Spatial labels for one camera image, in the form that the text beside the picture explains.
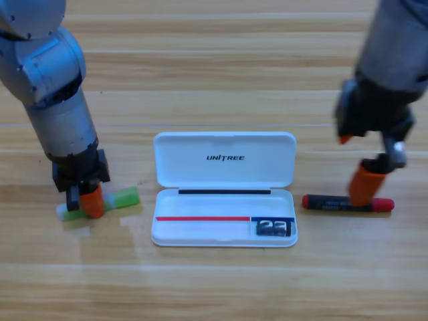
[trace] red cap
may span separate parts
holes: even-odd
[[[308,196],[307,196],[307,195],[303,196],[303,199],[302,199],[302,206],[303,206],[303,208],[305,208],[305,209],[307,209],[307,208],[309,207],[309,199],[308,199]]]
[[[392,199],[373,199],[372,210],[374,212],[391,212],[395,207],[394,201]]]

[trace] red line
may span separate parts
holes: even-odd
[[[249,221],[250,216],[159,216],[157,221]]]

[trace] robotic arm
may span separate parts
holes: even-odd
[[[337,135],[380,132],[385,152],[363,159],[348,188],[355,206],[369,204],[386,176],[406,166],[404,141],[415,123],[409,104],[428,85],[428,0],[380,0],[354,78],[336,106]]]
[[[88,197],[102,202],[110,175],[82,91],[84,55],[61,26],[65,10],[66,0],[0,0],[0,80],[23,103],[73,211]]]

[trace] white plastic case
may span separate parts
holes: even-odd
[[[296,139],[288,132],[164,132],[152,240],[161,246],[289,247]]]

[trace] black line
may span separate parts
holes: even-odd
[[[252,216],[251,222],[260,222],[260,221],[283,221],[294,223],[294,217],[270,217],[270,216]]]
[[[179,194],[258,194],[269,195],[269,189],[179,189]]]

